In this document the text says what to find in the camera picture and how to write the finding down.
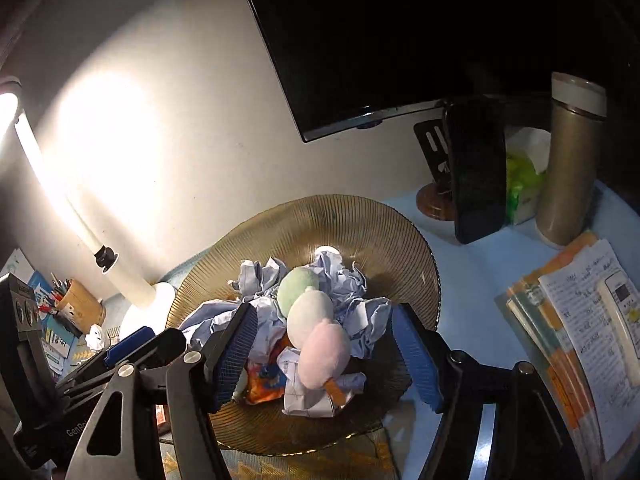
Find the lamp base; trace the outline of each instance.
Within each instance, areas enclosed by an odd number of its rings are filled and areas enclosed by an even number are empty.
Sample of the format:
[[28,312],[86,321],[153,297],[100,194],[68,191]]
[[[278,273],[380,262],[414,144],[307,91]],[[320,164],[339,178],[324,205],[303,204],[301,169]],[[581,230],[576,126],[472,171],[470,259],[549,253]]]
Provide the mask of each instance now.
[[156,298],[147,308],[131,305],[120,324],[120,340],[133,334],[142,326],[150,327],[156,335],[164,331],[166,318],[175,299],[175,289],[169,283],[156,283],[153,286]]

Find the white bottle cap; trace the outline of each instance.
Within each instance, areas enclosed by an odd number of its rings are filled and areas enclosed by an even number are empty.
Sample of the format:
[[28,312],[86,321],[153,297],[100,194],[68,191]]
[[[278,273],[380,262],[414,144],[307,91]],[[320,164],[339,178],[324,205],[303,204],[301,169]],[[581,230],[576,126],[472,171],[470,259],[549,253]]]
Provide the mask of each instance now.
[[607,116],[607,91],[600,85],[573,75],[553,72],[551,97],[556,101],[599,117]]

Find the pen holder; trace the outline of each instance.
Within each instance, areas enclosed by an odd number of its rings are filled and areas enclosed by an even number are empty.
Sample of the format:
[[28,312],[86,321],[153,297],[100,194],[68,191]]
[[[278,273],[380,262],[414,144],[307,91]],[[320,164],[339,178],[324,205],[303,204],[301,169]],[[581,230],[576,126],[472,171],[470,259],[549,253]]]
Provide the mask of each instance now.
[[56,308],[83,334],[88,334],[92,324],[102,325],[106,309],[87,291],[78,280],[70,280],[71,287]]

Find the pink plush toy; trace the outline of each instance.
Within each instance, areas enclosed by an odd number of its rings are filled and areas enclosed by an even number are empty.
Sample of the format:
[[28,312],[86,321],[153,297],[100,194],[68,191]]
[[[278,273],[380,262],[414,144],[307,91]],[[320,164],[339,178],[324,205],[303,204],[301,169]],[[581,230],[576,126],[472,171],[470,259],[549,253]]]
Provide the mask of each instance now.
[[305,341],[298,360],[300,381],[317,390],[337,379],[349,362],[351,343],[345,330],[328,319],[320,321]]

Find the metal screw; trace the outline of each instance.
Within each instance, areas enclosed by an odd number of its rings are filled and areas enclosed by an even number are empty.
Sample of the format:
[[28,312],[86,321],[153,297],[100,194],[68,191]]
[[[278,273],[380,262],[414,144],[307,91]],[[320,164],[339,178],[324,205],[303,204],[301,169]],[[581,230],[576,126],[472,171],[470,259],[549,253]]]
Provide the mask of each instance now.
[[536,369],[533,367],[531,363],[527,363],[526,361],[523,361],[521,363],[518,363],[518,371],[523,375],[531,375],[536,371]]
[[201,357],[202,356],[200,355],[200,352],[196,352],[195,350],[192,350],[191,352],[187,352],[184,355],[183,359],[185,363],[191,365],[193,363],[197,363]]
[[122,365],[118,370],[118,375],[120,377],[129,377],[133,373],[133,370],[135,370],[133,365],[125,364],[125,365]]
[[451,358],[451,360],[453,362],[455,362],[456,364],[461,365],[462,361],[464,361],[466,359],[466,352],[464,352],[462,350],[454,350],[449,354],[449,357]]

